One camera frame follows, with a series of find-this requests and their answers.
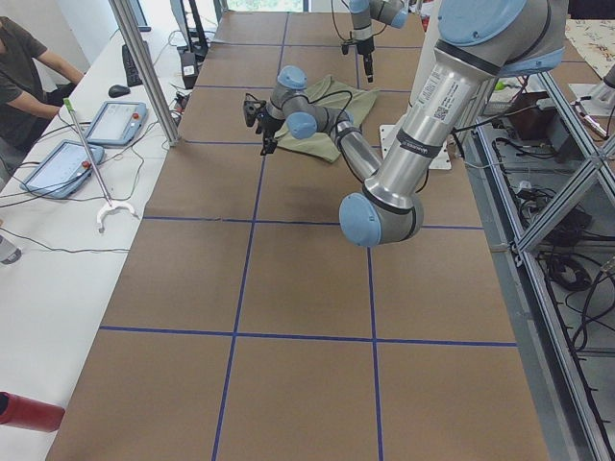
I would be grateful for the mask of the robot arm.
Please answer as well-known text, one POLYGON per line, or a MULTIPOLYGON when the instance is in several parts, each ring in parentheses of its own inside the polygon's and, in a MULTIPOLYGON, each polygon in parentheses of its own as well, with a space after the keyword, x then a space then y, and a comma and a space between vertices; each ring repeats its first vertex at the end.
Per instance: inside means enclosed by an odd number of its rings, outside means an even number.
POLYGON ((407 21, 408 6, 404 1, 350 0, 347 2, 353 29, 350 38, 342 45, 342 53, 354 45, 362 57, 368 83, 374 80, 373 56, 375 50, 372 22, 401 29, 407 21))
POLYGON ((435 63, 383 158, 345 110, 311 103, 299 67, 281 70, 268 100, 244 102, 245 122, 261 134, 265 155, 275 151, 281 127, 297 139, 324 133, 332 140, 362 182, 339 208, 344 235, 362 247, 400 242, 420 230, 415 189, 483 82, 551 70, 564 54, 565 1, 444 1, 435 14, 435 63))

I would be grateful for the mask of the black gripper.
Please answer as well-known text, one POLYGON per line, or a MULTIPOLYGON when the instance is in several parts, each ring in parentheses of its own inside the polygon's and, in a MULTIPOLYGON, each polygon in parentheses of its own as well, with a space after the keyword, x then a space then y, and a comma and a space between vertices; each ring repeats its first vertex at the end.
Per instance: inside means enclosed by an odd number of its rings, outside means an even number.
POLYGON ((258 116, 258 132, 262 134, 262 148, 260 154, 268 156, 275 152, 278 141, 275 134, 279 131, 284 123, 284 119, 277 118, 269 113, 268 109, 262 109, 258 116))
POLYGON ((375 50, 372 36, 355 39, 357 52, 363 57, 363 68, 368 83, 374 82, 374 67, 372 53, 375 50))

